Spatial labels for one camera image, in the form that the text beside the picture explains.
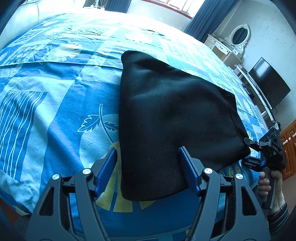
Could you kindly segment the striped sleeve forearm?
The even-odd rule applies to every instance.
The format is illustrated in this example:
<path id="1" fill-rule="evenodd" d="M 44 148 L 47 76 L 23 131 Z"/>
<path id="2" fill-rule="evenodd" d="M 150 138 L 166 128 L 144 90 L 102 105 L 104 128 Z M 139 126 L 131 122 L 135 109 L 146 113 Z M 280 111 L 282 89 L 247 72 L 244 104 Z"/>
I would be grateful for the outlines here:
<path id="1" fill-rule="evenodd" d="M 286 202 L 276 213 L 267 216 L 268 229 L 271 237 L 275 236 L 280 228 L 287 222 L 289 216 Z"/>

